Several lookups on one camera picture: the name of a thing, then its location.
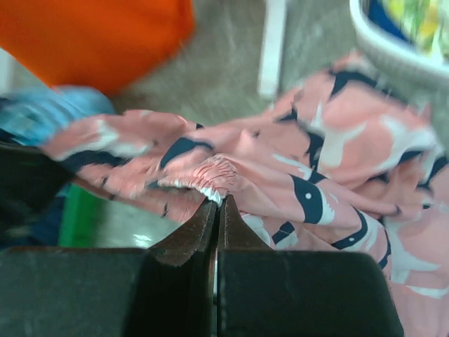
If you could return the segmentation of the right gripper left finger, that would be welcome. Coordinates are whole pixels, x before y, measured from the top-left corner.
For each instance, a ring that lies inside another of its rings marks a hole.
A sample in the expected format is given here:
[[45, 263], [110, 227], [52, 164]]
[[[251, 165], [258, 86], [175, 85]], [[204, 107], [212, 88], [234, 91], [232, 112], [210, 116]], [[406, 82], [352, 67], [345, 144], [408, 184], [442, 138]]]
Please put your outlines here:
[[1, 252], [2, 336], [209, 336], [214, 203], [149, 249]]

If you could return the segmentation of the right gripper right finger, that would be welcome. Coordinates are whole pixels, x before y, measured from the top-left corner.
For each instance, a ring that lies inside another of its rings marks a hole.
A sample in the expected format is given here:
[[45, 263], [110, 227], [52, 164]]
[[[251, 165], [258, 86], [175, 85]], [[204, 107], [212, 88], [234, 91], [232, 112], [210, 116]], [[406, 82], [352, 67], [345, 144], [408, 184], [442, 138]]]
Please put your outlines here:
[[364, 253], [275, 251], [220, 208], [219, 336], [402, 336], [378, 264]]

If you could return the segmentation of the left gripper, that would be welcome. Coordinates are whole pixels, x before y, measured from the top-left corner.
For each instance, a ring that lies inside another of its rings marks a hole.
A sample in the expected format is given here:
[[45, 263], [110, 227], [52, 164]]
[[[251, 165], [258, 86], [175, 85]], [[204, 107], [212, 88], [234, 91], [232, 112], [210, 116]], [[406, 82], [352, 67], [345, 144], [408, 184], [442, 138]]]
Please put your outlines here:
[[58, 244], [65, 199], [74, 175], [36, 147], [1, 143], [1, 245]]

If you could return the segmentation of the pink patterned shorts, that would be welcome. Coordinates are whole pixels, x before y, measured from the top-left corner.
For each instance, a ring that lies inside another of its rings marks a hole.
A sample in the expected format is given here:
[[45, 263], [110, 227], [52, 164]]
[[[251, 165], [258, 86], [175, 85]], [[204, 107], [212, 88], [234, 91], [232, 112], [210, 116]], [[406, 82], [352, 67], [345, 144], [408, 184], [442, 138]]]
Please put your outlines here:
[[129, 110], [42, 150], [87, 190], [184, 223], [233, 196], [270, 248], [371, 255], [407, 336], [448, 335], [448, 158], [417, 109], [352, 53], [255, 117], [202, 126]]

